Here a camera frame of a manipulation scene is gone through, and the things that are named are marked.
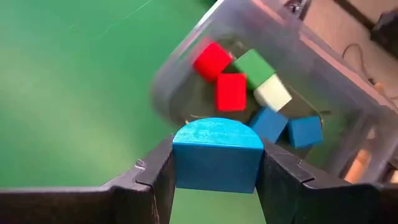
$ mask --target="block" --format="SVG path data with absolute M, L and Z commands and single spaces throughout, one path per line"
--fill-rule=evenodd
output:
M 275 143 L 289 120 L 269 107 L 265 107 L 253 118 L 249 125 L 261 138 Z
M 173 139 L 176 187 L 253 193 L 263 152 L 259 136 L 239 121 L 193 121 Z
M 288 124 L 290 144 L 308 147 L 323 141 L 321 121 L 318 116 L 292 119 Z
M 276 74 L 254 90 L 254 97 L 261 106 L 267 105 L 274 111 L 279 111 L 292 99 Z
M 246 74 L 250 90 L 255 90 L 275 73 L 275 70 L 254 49 L 248 50 L 236 59 L 234 66 Z
M 194 69 L 206 81 L 212 82 L 232 62 L 233 58 L 216 42 L 210 43 L 194 61 Z
M 215 93 L 218 111 L 243 111 L 246 108 L 245 74 L 220 74 L 216 81 Z

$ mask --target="blue semicircle block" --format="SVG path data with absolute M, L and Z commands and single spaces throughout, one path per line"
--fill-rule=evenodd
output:
M 260 137 L 238 121 L 193 121 L 173 139 L 176 186 L 253 193 L 263 152 Z

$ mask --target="white cube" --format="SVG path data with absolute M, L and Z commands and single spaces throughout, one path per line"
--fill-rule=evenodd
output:
M 254 97 L 261 106 L 268 105 L 274 111 L 279 111 L 292 99 L 276 74 L 254 90 Z

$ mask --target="red cube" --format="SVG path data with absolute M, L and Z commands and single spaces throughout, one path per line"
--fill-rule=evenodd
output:
M 217 76 L 231 63 L 232 56 L 216 42 L 212 42 L 194 61 L 194 69 L 208 82 Z
M 216 82 L 216 109 L 242 111 L 246 107 L 246 75 L 222 73 Z

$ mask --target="green surface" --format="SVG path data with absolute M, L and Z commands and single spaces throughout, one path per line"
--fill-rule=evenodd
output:
M 275 73 L 275 70 L 254 49 L 248 50 L 236 59 L 234 65 L 246 74 L 248 88 L 251 90 L 255 90 Z
M 175 131 L 150 82 L 209 2 L 1 1 L 0 187 L 101 185 Z M 264 218 L 255 195 L 177 189 L 172 223 Z

